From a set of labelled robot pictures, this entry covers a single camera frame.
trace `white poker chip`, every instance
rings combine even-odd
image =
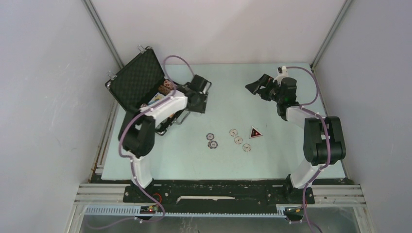
[[[230,134],[230,136],[234,137],[234,136],[238,135],[238,131],[235,130],[235,129],[231,129],[231,130],[229,131],[229,134]]]
[[[241,137],[235,137],[235,143],[236,144],[241,144],[243,142],[243,138]]]
[[[245,152],[249,152],[251,149],[252,149],[252,147],[249,144],[246,143],[246,144],[243,145],[243,150]]]
[[[216,141],[210,141],[210,142],[207,144],[207,146],[208,146],[210,149],[215,149],[216,147],[218,147],[218,143],[217,143]]]
[[[209,141],[211,141],[211,140],[213,140],[213,139],[215,138],[215,135],[212,134],[212,133],[208,133],[208,134],[206,134],[206,138],[207,138]]]

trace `table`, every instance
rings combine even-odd
[[[164,136],[156,135],[151,159],[154,179],[284,179],[304,159],[303,130],[282,120],[276,112],[276,103],[252,95],[244,86],[259,79],[264,73],[275,77],[278,66],[308,64],[219,64],[192,65],[194,72],[213,83],[209,90],[206,113],[191,113],[182,125],[172,125]],[[169,65],[166,69],[173,80],[185,83],[191,80],[185,65]],[[315,96],[315,84],[309,74],[289,69],[289,76],[297,80],[297,101],[306,103]],[[325,114],[318,99],[309,109]],[[128,180],[130,162],[120,158],[118,134],[125,111],[119,107],[112,131],[102,180]],[[249,139],[252,126],[263,136]],[[237,129],[243,143],[235,144],[229,135]],[[209,149],[207,133],[213,133],[218,142]],[[242,145],[252,149],[244,152]],[[329,166],[319,178],[344,178],[341,162]]]

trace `wall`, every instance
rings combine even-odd
[[[0,232],[62,232],[118,68],[80,0],[3,0],[0,21]]]
[[[191,64],[312,62],[344,0],[94,0],[122,61],[152,46]],[[170,60],[171,64],[179,60]]]
[[[354,1],[316,69],[378,232],[410,232],[412,1]]]

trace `triangular sign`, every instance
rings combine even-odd
[[[263,136],[263,134],[259,132],[255,127],[252,126],[252,130],[250,131],[249,138],[255,138],[255,137],[260,137],[260,136]]]

